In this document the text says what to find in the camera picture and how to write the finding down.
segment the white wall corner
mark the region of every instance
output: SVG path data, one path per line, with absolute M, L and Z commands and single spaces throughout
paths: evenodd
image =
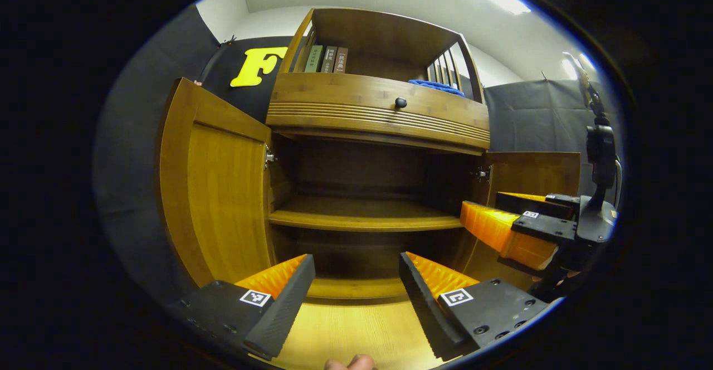
M 199 0 L 196 7 L 218 42 L 229 41 L 237 24 L 249 13 L 245 0 Z

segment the yellow letter f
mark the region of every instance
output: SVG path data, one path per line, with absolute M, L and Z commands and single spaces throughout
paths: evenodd
M 287 47 L 271 47 L 271 48 L 251 48 L 245 52 L 245 63 L 240 68 L 240 73 L 237 78 L 230 81 L 230 86 L 257 86 L 262 81 L 260 76 L 257 76 L 258 71 L 262 69 L 262 74 L 267 75 L 274 70 L 277 65 L 277 57 L 285 58 Z

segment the drawer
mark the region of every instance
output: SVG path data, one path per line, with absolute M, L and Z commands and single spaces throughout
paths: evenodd
M 397 98 L 405 99 L 407 106 L 396 108 Z M 275 81 L 266 124 L 277 132 L 332 129 L 390 135 L 412 145 L 418 144 L 408 140 L 479 151 L 490 147 L 488 109 L 483 104 L 372 76 L 281 73 Z

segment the white wall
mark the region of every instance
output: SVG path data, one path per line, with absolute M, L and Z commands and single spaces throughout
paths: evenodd
M 196 7 L 218 42 L 230 40 L 238 23 L 248 14 L 245 0 L 199 0 Z
M 250 13 L 237 23 L 232 33 L 235 34 L 235 40 L 272 36 L 292 37 L 295 35 L 297 28 L 300 27 L 302 20 L 305 19 L 307 12 L 310 11 L 310 8 L 313 7 L 286 7 Z M 468 47 L 471 49 L 473 61 L 476 63 L 481 83 L 484 86 L 497 86 L 522 81 L 520 76 L 517 76 L 495 58 L 487 55 L 474 45 L 468 45 Z M 466 70 L 466 62 L 463 59 L 463 55 L 460 54 L 459 48 L 453 48 L 453 52 L 458 71 L 461 75 L 469 77 L 468 70 Z

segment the gray curtain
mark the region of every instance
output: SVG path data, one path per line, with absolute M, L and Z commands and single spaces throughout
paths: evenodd
M 619 102 L 603 85 L 592 83 L 614 129 L 614 143 L 622 167 L 621 116 Z M 594 114 L 585 107 L 576 80 L 536 80 L 510 83 L 484 89 L 490 114 L 492 152 L 580 152 L 579 193 L 591 196 L 592 165 L 587 162 L 587 126 L 594 125 Z M 614 201 L 614 188 L 606 199 Z

